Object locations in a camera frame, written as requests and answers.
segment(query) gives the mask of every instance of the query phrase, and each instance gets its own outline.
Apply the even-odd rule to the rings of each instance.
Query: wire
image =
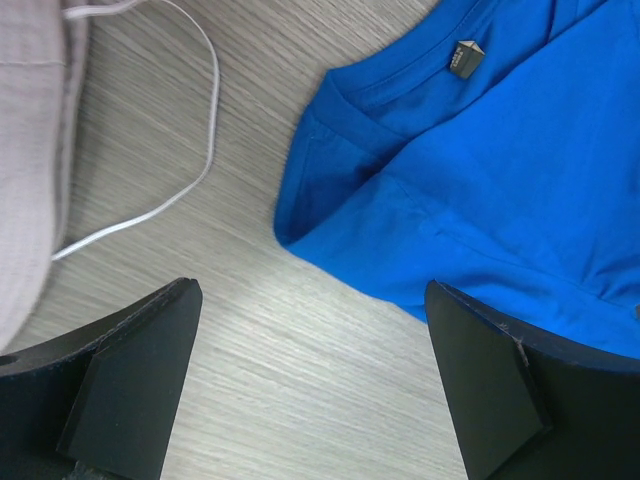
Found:
[[[126,12],[127,10],[134,8],[135,6],[145,1],[147,0],[126,0],[126,1],[119,2],[112,5],[85,5],[80,7],[72,7],[64,10],[62,14],[64,18],[67,20],[76,20],[79,18],[96,17],[96,16],[118,15],[120,13]],[[204,169],[202,170],[202,173],[200,173],[200,175],[194,182],[192,182],[191,184],[189,184],[188,186],[180,190],[178,193],[176,193],[174,196],[172,196],[162,204],[158,205],[153,210],[150,210],[147,213],[134,217],[130,220],[126,220],[120,223],[116,223],[115,225],[105,227],[101,230],[98,230],[95,233],[92,233],[91,235],[88,235],[82,240],[79,240],[69,245],[68,247],[63,248],[59,252],[55,253],[53,255],[53,261],[57,261],[68,255],[71,255],[72,253],[77,252],[78,250],[88,245],[91,245],[92,243],[97,242],[98,240],[101,240],[104,237],[111,235],[112,233],[116,233],[121,230],[125,230],[127,228],[139,225],[142,222],[146,222],[147,220],[152,219],[156,215],[161,214],[162,212],[167,210],[169,207],[171,207],[173,204],[175,204],[180,199],[182,199],[184,196],[186,196],[189,192],[191,192],[191,190],[193,190],[200,182],[202,182],[202,180],[204,180],[204,178],[207,176],[207,174],[211,170],[211,166],[213,165],[214,153],[215,153],[216,118],[218,114],[218,100],[219,100],[219,93],[220,93],[220,67],[218,64],[218,55],[216,54],[216,50],[213,47],[213,43],[211,42],[211,40],[209,39],[205,31],[198,24],[198,22],[196,22],[195,19],[191,15],[189,15],[189,13],[187,13],[182,7],[176,5],[170,0],[157,0],[157,1],[170,5],[171,7],[181,12],[184,16],[186,16],[191,21],[191,23],[195,25],[198,31],[202,34],[211,52],[211,59],[213,62],[213,76],[212,76],[212,87],[211,87],[211,108],[209,111],[209,129],[208,129],[209,143],[207,146],[207,158],[206,158]]]

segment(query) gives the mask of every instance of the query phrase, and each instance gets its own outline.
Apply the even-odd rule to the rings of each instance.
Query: white cable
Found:
[[[127,10],[135,7],[136,5],[144,2],[146,0],[126,0],[123,2],[119,2],[112,5],[86,5],[80,7],[68,8],[62,12],[63,16],[67,20],[75,20],[78,18],[85,17],[95,17],[95,16],[106,16],[106,15],[118,15],[120,13],[126,12]],[[119,232],[120,230],[124,230],[129,227],[133,227],[135,225],[139,225],[142,222],[146,222],[147,220],[155,217],[156,215],[164,212],[167,208],[172,206],[182,197],[187,195],[191,190],[193,190],[209,173],[211,170],[211,166],[213,165],[213,156],[215,152],[215,134],[216,134],[216,117],[218,113],[218,97],[220,92],[220,68],[218,65],[218,56],[216,54],[216,50],[213,47],[213,43],[204,32],[202,27],[194,20],[194,18],[189,15],[182,7],[176,5],[170,0],[158,0],[163,3],[166,3],[173,8],[177,9],[184,16],[186,16],[191,23],[193,23],[198,31],[204,37],[209,50],[211,51],[211,58],[213,61],[213,79],[212,79],[212,88],[211,88],[211,109],[209,111],[209,145],[207,147],[207,160],[202,170],[200,176],[190,185],[180,190],[173,197],[169,198],[161,205],[157,206],[153,210],[142,214],[138,217],[132,218],[130,220],[126,220],[124,222],[117,223],[110,227],[103,228],[98,230],[95,233],[83,238],[82,240],[75,242],[68,247],[63,248],[59,252],[53,255],[53,261],[60,260],[61,258],[66,257],[74,252],[77,252],[81,248],[86,247],[87,245],[92,244],[93,242],[97,242],[98,240],[106,237],[107,235],[111,235],[112,233]]]

